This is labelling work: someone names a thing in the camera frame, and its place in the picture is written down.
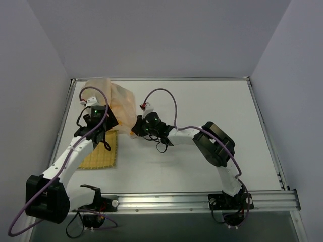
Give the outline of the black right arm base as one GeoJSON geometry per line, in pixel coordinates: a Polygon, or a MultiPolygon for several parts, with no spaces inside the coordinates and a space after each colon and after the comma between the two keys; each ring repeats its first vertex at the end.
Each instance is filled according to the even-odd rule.
{"type": "Polygon", "coordinates": [[[211,216],[217,224],[238,229],[254,209],[252,196],[246,192],[230,196],[225,193],[208,194],[211,216]]]}

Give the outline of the banana print plastic bag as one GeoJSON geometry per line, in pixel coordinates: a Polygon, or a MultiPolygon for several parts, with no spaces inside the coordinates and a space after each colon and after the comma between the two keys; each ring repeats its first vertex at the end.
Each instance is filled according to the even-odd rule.
{"type": "Polygon", "coordinates": [[[93,78],[88,80],[83,86],[86,88],[81,94],[81,98],[88,100],[96,97],[99,104],[104,105],[108,101],[112,113],[118,121],[118,125],[113,130],[120,134],[126,134],[133,138],[135,134],[132,128],[137,121],[136,101],[134,93],[109,78],[93,78]]]}

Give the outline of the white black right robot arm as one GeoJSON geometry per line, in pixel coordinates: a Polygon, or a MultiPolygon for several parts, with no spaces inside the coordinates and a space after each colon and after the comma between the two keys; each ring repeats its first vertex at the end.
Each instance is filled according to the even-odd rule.
{"type": "Polygon", "coordinates": [[[140,137],[155,136],[166,146],[195,145],[203,157],[217,168],[223,192],[231,197],[246,191],[235,155],[235,142],[216,124],[208,121],[200,127],[177,128],[161,121],[156,112],[139,115],[132,132],[140,137]]]}

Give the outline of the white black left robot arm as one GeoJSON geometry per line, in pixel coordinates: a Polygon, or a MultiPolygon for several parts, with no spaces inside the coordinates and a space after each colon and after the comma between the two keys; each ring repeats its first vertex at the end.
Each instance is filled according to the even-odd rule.
{"type": "Polygon", "coordinates": [[[52,166],[41,175],[28,178],[25,208],[28,216],[59,224],[71,211],[82,207],[98,208],[103,203],[98,187],[83,184],[68,190],[67,186],[80,164],[99,144],[111,151],[105,134],[118,121],[107,105],[92,106],[90,114],[83,119],[86,125],[74,133],[70,144],[52,166]]]}

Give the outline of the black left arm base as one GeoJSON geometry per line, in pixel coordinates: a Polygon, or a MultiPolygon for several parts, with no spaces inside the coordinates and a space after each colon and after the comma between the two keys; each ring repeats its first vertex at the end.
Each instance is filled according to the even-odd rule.
{"type": "Polygon", "coordinates": [[[74,217],[66,226],[66,236],[70,239],[77,239],[80,238],[86,230],[95,232],[118,228],[118,223],[105,214],[105,212],[117,212],[118,206],[119,196],[117,195],[101,197],[93,204],[82,206],[76,210],[74,217]],[[69,227],[77,218],[80,219],[81,222],[81,231],[78,235],[71,235],[69,233],[69,227]]]}

